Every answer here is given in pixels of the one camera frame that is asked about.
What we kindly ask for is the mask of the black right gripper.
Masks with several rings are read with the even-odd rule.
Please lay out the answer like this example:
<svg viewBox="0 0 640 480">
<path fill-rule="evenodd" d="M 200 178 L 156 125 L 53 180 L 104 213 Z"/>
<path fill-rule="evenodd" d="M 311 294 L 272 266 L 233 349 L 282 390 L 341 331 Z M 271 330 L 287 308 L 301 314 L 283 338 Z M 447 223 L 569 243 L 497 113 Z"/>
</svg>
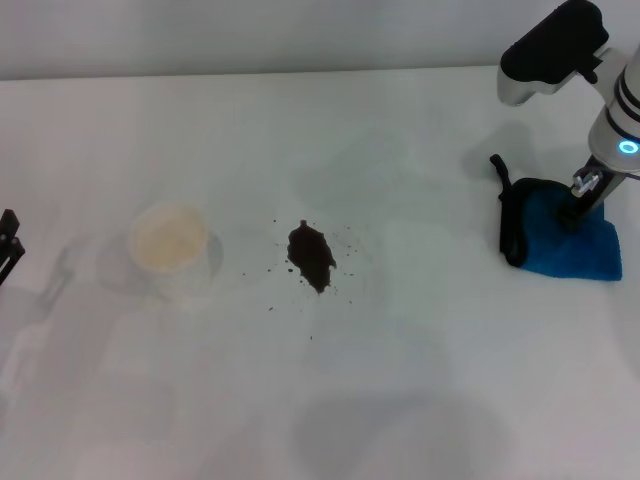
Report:
<svg viewBox="0 0 640 480">
<path fill-rule="evenodd" d="M 577 231 L 590 212 L 627 178 L 591 156 L 573 175 L 571 197 L 558 209 L 558 222 L 568 231 Z"/>
</svg>

